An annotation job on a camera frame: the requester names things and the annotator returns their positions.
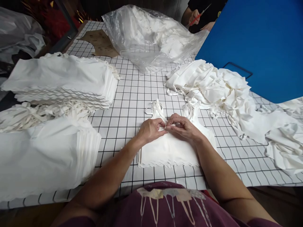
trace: grid cutting mat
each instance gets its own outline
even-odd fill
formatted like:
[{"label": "grid cutting mat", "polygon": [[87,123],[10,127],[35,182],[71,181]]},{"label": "grid cutting mat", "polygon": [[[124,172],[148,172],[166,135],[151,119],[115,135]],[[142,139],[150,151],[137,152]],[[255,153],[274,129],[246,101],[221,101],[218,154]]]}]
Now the grid cutting mat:
[{"label": "grid cutting mat", "polygon": [[[78,38],[82,37],[86,31],[99,29],[106,32],[103,22],[89,21]],[[67,51],[68,54],[78,57],[94,57],[93,52],[94,47],[90,43],[76,39]],[[193,61],[195,56],[192,55],[184,63]],[[114,65],[122,79],[118,83],[115,100],[111,107],[106,111],[97,110],[90,119],[92,126],[102,136],[95,171],[108,162],[135,136],[143,121],[151,118],[151,115],[145,114],[145,108],[150,106],[151,101],[159,99],[163,104],[166,117],[170,117],[173,113],[181,115],[181,109],[185,104],[183,96],[168,96],[166,94],[165,75],[175,67],[174,65],[162,72],[144,75],[139,73],[131,61],[121,56],[98,58]],[[275,104],[252,92],[250,95],[256,104],[265,105],[269,109],[277,108]],[[247,187],[303,185],[303,173],[289,177],[283,171],[278,170],[273,160],[264,155],[266,144],[259,144],[251,139],[240,140],[224,115],[212,119],[208,110],[201,110],[199,121],[214,132],[218,153]],[[137,158],[135,158],[116,196],[130,194],[143,185],[164,180],[182,184],[189,189],[202,190],[208,187],[200,167],[174,166],[173,168],[148,167],[142,169],[137,167]],[[68,201],[75,196],[81,187],[2,202],[0,209]]]}]

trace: person in background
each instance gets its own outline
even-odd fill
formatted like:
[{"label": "person in background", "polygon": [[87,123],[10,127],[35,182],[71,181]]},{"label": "person in background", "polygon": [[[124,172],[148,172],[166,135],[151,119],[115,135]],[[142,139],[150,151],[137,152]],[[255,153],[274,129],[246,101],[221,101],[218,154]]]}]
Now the person in background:
[{"label": "person in background", "polygon": [[[134,189],[111,209],[109,201],[137,152],[166,133],[179,134],[192,144],[219,203],[201,191],[162,181]],[[58,226],[281,227],[255,200],[208,139],[187,118],[176,113],[166,125],[160,118],[144,121],[137,135],[65,206],[51,225]]]},{"label": "person in background", "polygon": [[211,31],[226,3],[227,0],[190,0],[187,9],[183,13],[181,23],[184,26],[190,24],[209,6],[209,4],[211,4],[201,17],[189,27],[191,33],[197,33],[205,29]]}]

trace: person's left hand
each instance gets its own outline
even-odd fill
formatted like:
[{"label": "person's left hand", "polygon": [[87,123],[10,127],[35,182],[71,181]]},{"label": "person's left hand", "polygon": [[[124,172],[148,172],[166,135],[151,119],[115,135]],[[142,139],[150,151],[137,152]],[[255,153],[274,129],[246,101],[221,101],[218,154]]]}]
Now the person's left hand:
[{"label": "person's left hand", "polygon": [[165,123],[161,118],[147,119],[142,123],[136,138],[143,142],[144,145],[150,143],[167,133],[165,130],[159,131],[160,126],[165,127]]},{"label": "person's left hand", "polygon": [[201,28],[200,31],[202,31],[202,30],[211,31],[211,29],[212,29],[212,27],[214,26],[214,24],[215,24],[215,21],[209,22],[207,25],[205,25],[203,28]]}]

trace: scissors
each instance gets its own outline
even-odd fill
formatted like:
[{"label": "scissors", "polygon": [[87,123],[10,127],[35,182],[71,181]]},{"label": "scissors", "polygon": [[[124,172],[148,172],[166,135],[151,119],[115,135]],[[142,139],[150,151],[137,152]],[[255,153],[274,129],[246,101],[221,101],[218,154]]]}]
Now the scissors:
[{"label": "scissors", "polygon": [[200,16],[202,16],[202,14],[208,9],[208,7],[210,7],[211,6],[211,3],[206,7],[206,9],[204,9],[203,11],[202,11],[202,13],[200,13],[190,24],[189,24],[189,26],[191,26],[191,25],[193,25],[194,24],[194,22],[200,17]]}]

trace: maroon shirt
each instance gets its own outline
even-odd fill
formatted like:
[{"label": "maroon shirt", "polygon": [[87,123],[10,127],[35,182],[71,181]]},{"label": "maroon shirt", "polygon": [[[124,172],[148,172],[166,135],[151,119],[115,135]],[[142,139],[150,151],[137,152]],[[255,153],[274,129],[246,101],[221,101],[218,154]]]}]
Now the maroon shirt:
[{"label": "maroon shirt", "polygon": [[[195,227],[281,227],[255,218],[247,224],[232,217],[216,202],[197,190],[180,184],[157,182],[135,190],[108,215],[106,226],[195,226]],[[76,217],[60,227],[93,227],[88,217]]]}]

